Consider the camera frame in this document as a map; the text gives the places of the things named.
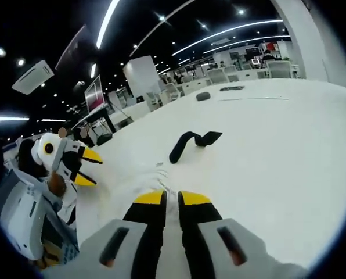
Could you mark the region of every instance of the desk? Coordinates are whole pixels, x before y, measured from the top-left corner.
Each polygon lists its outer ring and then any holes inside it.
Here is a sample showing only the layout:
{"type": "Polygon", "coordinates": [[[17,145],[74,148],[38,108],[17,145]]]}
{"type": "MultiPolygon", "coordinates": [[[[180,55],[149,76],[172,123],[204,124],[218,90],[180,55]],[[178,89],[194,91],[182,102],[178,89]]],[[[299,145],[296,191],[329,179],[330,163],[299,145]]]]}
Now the desk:
{"type": "Polygon", "coordinates": [[[262,238],[277,260],[313,266],[346,219],[346,88],[318,81],[238,82],[242,91],[205,88],[149,113],[94,148],[98,182],[78,190],[81,244],[157,181],[208,196],[223,218],[262,238]],[[177,164],[168,155],[187,131],[223,135],[205,149],[188,142],[177,164]]]}

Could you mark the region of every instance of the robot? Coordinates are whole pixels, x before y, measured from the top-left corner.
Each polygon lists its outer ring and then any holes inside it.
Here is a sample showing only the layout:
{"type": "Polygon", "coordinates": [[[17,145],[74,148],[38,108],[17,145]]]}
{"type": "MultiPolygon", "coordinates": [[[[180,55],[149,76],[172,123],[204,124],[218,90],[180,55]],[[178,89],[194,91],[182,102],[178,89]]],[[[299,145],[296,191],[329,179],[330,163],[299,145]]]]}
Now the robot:
{"type": "MultiPolygon", "coordinates": [[[[44,165],[48,171],[56,171],[80,187],[96,185],[94,179],[80,171],[82,161],[103,163],[96,152],[80,142],[52,133],[36,140],[31,156],[36,164],[44,165]]],[[[48,190],[46,182],[18,169],[13,169],[0,187],[0,224],[12,245],[30,260],[39,260],[44,254],[41,235],[45,218],[78,249],[75,230],[57,215],[61,206],[62,200],[48,190]]]]}

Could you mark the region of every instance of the white chair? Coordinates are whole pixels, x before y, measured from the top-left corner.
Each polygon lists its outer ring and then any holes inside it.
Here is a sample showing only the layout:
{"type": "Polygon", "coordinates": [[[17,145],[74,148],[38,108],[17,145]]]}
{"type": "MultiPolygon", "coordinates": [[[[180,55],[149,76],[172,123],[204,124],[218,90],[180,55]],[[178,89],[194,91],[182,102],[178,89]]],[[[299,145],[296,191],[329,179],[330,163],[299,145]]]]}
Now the white chair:
{"type": "Polygon", "coordinates": [[[224,67],[224,72],[225,72],[225,74],[234,73],[234,72],[236,72],[236,67],[235,66],[224,67]]]}
{"type": "Polygon", "coordinates": [[[151,105],[153,105],[153,106],[158,105],[158,98],[156,98],[154,93],[147,92],[146,95],[147,95],[147,97],[149,97],[149,102],[151,105]]]}
{"type": "Polygon", "coordinates": [[[270,78],[292,78],[289,61],[266,61],[270,78]]]}
{"type": "Polygon", "coordinates": [[[250,66],[249,63],[244,63],[243,64],[243,70],[251,70],[251,69],[252,69],[252,67],[250,66]]]}
{"type": "Polygon", "coordinates": [[[192,77],[192,76],[184,76],[184,77],[182,78],[182,81],[183,81],[184,83],[189,83],[190,81],[193,81],[193,77],[192,77]]]}
{"type": "Polygon", "coordinates": [[[229,79],[222,69],[209,70],[207,72],[212,84],[228,83],[229,79]]]}
{"type": "Polygon", "coordinates": [[[181,96],[180,90],[178,90],[173,83],[167,84],[167,94],[171,102],[177,100],[181,96]]]}

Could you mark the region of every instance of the ceiling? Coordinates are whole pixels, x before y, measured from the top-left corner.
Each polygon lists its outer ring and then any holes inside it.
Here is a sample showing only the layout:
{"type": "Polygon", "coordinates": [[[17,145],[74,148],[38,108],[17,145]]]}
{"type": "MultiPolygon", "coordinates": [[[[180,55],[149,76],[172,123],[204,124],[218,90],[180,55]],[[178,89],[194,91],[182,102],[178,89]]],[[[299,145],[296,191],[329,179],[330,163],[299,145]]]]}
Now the ceiling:
{"type": "MultiPolygon", "coordinates": [[[[34,1],[27,2],[26,5],[17,1],[9,4],[0,1],[0,47],[7,53],[6,57],[0,58],[0,116],[30,118],[27,122],[0,123],[2,138],[10,138],[12,141],[21,135],[26,137],[49,128],[57,131],[63,125],[37,122],[41,119],[78,121],[79,114],[66,111],[69,107],[80,105],[84,96],[75,96],[70,87],[61,87],[56,76],[29,96],[11,89],[22,71],[17,68],[16,61],[18,58],[25,58],[27,65],[32,65],[44,59],[54,69],[64,49],[83,24],[87,25],[91,39],[96,42],[110,2],[49,1],[43,6],[42,3],[34,1]]],[[[159,16],[167,16],[185,2],[186,0],[119,1],[106,29],[98,57],[95,58],[106,92],[126,85],[120,63],[127,63],[133,58],[156,56],[154,62],[159,63],[158,71],[167,67],[175,69],[179,59],[185,60],[194,56],[200,58],[203,52],[213,48],[211,43],[223,38],[228,38],[231,42],[247,40],[259,36],[257,31],[261,36],[286,34],[282,31],[282,23],[247,27],[206,40],[172,56],[177,50],[219,31],[260,20],[279,19],[270,0],[196,0],[164,22],[130,57],[134,50],[133,45],[138,45],[160,22],[159,16]],[[240,15],[239,9],[243,9],[245,13],[240,15]]],[[[83,66],[83,73],[88,74],[89,65],[83,66]]],[[[71,78],[74,82],[91,82],[88,75],[71,78]]]]}

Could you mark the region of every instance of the cable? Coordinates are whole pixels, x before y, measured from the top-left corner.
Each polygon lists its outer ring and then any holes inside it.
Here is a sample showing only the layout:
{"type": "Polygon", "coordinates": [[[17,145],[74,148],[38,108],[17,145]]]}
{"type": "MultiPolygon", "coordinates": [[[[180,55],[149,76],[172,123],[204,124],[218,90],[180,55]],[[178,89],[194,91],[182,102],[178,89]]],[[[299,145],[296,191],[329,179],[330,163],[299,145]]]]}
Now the cable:
{"type": "Polygon", "coordinates": [[[55,215],[56,215],[56,217],[57,217],[59,223],[61,224],[62,229],[63,229],[63,231],[64,231],[65,234],[66,234],[66,237],[69,239],[69,241],[71,242],[71,244],[72,244],[72,246],[75,248],[75,250],[76,250],[78,253],[80,253],[78,246],[73,242],[73,240],[71,239],[70,235],[68,234],[67,228],[64,226],[64,224],[62,223],[62,220],[61,220],[60,217],[57,215],[57,212],[56,212],[56,209],[55,209],[54,205],[52,205],[52,203],[50,202],[50,200],[48,200],[47,197],[45,197],[44,195],[43,195],[43,198],[51,205],[51,208],[53,209],[53,211],[54,211],[54,213],[55,213],[55,215]]]}

